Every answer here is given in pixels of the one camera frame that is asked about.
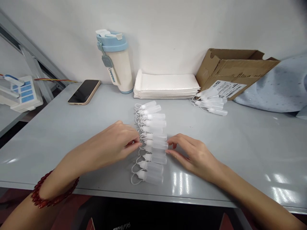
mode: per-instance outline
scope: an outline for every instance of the barcode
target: barcode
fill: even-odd
[[[229,97],[231,94],[233,94],[236,90],[232,91],[230,94],[227,95],[227,97]]]

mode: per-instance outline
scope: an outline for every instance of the translucent plastic bottle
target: translucent plastic bottle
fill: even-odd
[[[152,171],[145,172],[144,170],[141,170],[136,173],[137,176],[148,183],[160,185],[163,183],[163,176],[158,173],[154,173]]]
[[[151,161],[151,162],[161,164],[161,165],[166,165],[166,162],[167,162],[166,155],[162,155],[162,154],[146,153],[145,155],[143,155],[143,157],[146,161]]]
[[[226,116],[228,113],[226,110],[214,109],[214,108],[210,108],[208,109],[208,111],[211,113],[217,114],[217,115],[221,115],[221,116]]]
[[[167,134],[163,133],[142,133],[141,136],[146,137],[148,140],[153,140],[153,141],[167,141]]]
[[[144,124],[149,127],[166,127],[166,121],[165,120],[146,120],[144,121]]]
[[[146,103],[146,104],[144,104],[144,105],[141,105],[141,106],[140,106],[140,109],[144,110],[144,109],[147,109],[147,108],[149,108],[149,107],[153,107],[153,106],[155,106],[156,104],[157,104],[156,101],[151,101],[151,102],[148,102],[148,103]]]
[[[146,133],[163,133],[163,128],[143,126],[142,131]]]
[[[165,114],[164,113],[153,113],[149,115],[143,116],[144,120],[165,120]]]
[[[146,152],[153,153],[153,154],[160,154],[160,155],[164,155],[164,156],[166,155],[165,149],[153,148],[153,147],[150,146],[150,145],[146,145],[145,151],[146,151]]]
[[[141,110],[138,113],[143,114],[143,115],[148,115],[148,114],[156,113],[156,112],[159,112],[159,111],[161,111],[161,106],[155,105],[153,107],[149,107],[148,109]]]
[[[156,149],[163,149],[167,150],[169,148],[169,144],[164,141],[153,141],[153,140],[147,140],[144,142],[147,146],[151,146]]]
[[[163,165],[151,161],[141,161],[138,163],[138,165],[147,171],[152,171],[160,175],[163,174]]]
[[[224,103],[218,103],[218,102],[205,102],[205,101],[196,101],[196,105],[199,105],[200,107],[205,108],[214,108],[214,109],[223,109]]]
[[[196,94],[197,97],[200,97],[200,98],[208,98],[208,97],[212,97],[212,96],[216,96],[218,95],[218,91],[216,88],[209,88],[209,89],[206,89],[204,91],[201,91],[200,93]]]
[[[223,99],[219,98],[219,97],[215,97],[215,98],[210,98],[210,99],[205,99],[203,100],[204,102],[217,102],[217,103],[223,103]]]

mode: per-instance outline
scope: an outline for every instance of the left hand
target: left hand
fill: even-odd
[[[78,177],[126,158],[140,147],[139,141],[134,128],[117,121],[71,150],[57,167],[68,168]]]
[[[64,193],[77,177],[122,160],[141,145],[134,128],[115,122],[66,154],[43,183],[41,197],[49,199]]]

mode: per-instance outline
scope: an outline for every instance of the white tumbler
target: white tumbler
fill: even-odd
[[[133,82],[125,36],[122,33],[111,33],[101,29],[96,30],[96,38],[98,49],[102,52],[103,64],[113,85],[118,86],[121,93],[131,93]]]

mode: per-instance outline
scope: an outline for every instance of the gray table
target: gray table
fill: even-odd
[[[0,137],[10,130],[27,113],[11,110],[8,105],[0,104]]]
[[[0,187],[32,189],[65,154],[117,120],[134,124],[133,94],[101,85],[86,106],[67,103],[69,85],[0,149]],[[199,139],[213,155],[291,212],[307,213],[307,122],[228,102],[226,117],[206,113],[189,100],[157,100],[168,136]],[[83,175],[78,194],[235,207],[231,198],[168,156],[164,183],[130,184],[134,152],[125,160]]]

